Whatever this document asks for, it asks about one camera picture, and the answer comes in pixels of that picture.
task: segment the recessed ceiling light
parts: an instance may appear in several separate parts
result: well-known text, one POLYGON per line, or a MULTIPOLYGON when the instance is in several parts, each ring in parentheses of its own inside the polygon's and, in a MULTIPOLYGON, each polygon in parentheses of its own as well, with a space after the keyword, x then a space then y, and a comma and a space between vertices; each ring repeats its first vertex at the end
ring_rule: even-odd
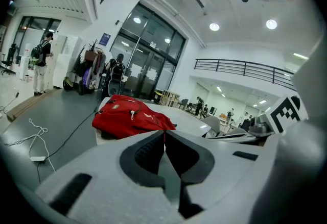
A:
POLYGON ((124 46, 129 47, 129 44, 128 44, 128 43, 125 43, 125 42, 122 41, 122 44, 123 44, 124 46))
POLYGON ((308 57, 303 56, 303 55, 299 55, 299 54, 297 54, 297 53, 294 53, 293 55, 295 55, 295 56, 297 56, 297 57, 300 57, 300 58, 302 58, 302 59, 305 59, 305 60, 308 59, 308 57))
POLYGON ((220 28, 219 25, 217 23, 215 23, 215 22, 213 22, 212 24, 210 24, 209 27, 210 27, 210 29, 212 31, 218 31, 219 28, 220 28))
POLYGON ((134 22, 136 22, 136 23, 141 23, 141 19, 139 19, 138 17, 134 17, 134 22))
POLYGON ((268 29, 274 30, 277 27, 277 22, 273 19, 270 19, 266 22, 266 26, 268 29))

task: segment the red backpack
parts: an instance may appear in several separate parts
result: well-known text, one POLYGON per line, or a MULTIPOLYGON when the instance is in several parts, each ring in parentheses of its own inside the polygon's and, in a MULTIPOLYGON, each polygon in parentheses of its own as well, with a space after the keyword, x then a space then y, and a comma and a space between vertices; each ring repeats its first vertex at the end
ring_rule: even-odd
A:
POLYGON ((175 130, 162 113, 152 111, 132 97, 116 94, 96 113, 92 126, 117 139, 156 130, 175 130))

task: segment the desk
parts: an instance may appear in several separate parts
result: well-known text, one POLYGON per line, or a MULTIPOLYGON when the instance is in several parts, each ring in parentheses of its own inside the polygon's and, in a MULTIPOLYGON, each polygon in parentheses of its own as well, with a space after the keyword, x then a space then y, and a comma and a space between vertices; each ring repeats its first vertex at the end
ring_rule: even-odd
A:
MULTIPOLYGON (((106 97, 101 102, 98 111, 110 100, 110 97, 106 97)), ((195 118, 194 116, 184 112, 178 108, 161 106, 156 104, 146 104, 152 111, 160 112, 167 116, 173 124, 177 124, 176 130, 188 133, 191 135, 202 137, 206 134, 211 127, 195 118)), ((101 137, 101 131, 96 129, 97 145, 116 141, 116 139, 104 139, 101 137)))

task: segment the blue sign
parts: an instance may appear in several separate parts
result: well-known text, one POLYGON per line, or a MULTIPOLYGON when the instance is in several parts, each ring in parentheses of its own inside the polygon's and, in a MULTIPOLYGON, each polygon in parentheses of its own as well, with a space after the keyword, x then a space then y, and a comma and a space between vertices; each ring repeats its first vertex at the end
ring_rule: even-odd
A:
POLYGON ((106 46, 109 42, 110 35, 108 34, 103 34, 103 36, 100 39, 99 44, 106 46))

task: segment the balcony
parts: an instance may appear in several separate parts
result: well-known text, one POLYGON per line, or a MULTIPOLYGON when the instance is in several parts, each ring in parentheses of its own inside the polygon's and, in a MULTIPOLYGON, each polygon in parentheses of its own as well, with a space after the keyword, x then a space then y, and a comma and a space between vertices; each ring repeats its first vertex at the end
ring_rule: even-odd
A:
POLYGON ((194 69, 252 77, 296 91, 291 81, 294 73, 265 64, 227 59, 196 59, 194 69))

